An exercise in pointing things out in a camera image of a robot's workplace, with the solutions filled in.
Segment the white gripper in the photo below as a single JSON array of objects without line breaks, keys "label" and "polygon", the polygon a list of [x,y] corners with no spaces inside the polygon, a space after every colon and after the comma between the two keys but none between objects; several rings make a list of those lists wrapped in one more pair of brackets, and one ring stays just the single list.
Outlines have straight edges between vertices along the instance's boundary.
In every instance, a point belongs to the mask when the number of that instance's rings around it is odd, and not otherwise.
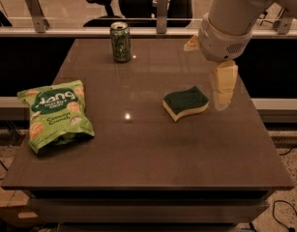
[{"label": "white gripper", "polygon": [[251,37],[252,33],[234,36],[217,30],[206,14],[200,24],[198,35],[193,35],[184,44],[184,50],[201,49],[207,60],[221,62],[215,69],[217,90],[229,92],[234,89],[238,76],[238,66],[232,59],[244,52]]}]

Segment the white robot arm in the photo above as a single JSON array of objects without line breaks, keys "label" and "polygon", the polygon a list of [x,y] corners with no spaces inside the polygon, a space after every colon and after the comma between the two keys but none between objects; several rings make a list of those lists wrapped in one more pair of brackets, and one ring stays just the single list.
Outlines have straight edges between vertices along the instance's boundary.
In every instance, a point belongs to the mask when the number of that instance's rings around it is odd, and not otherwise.
[{"label": "white robot arm", "polygon": [[297,98],[297,40],[254,40],[252,28],[272,4],[297,19],[297,0],[214,0],[186,50],[207,60],[234,60],[254,97]]}]

